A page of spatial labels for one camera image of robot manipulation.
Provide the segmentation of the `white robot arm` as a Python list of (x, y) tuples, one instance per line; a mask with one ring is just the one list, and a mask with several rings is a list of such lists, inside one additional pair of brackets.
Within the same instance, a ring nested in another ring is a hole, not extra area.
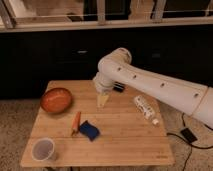
[(213, 88), (146, 71), (131, 65), (132, 55), (117, 48), (101, 58), (93, 78), (99, 93), (109, 92), (116, 82), (142, 91), (213, 128)]

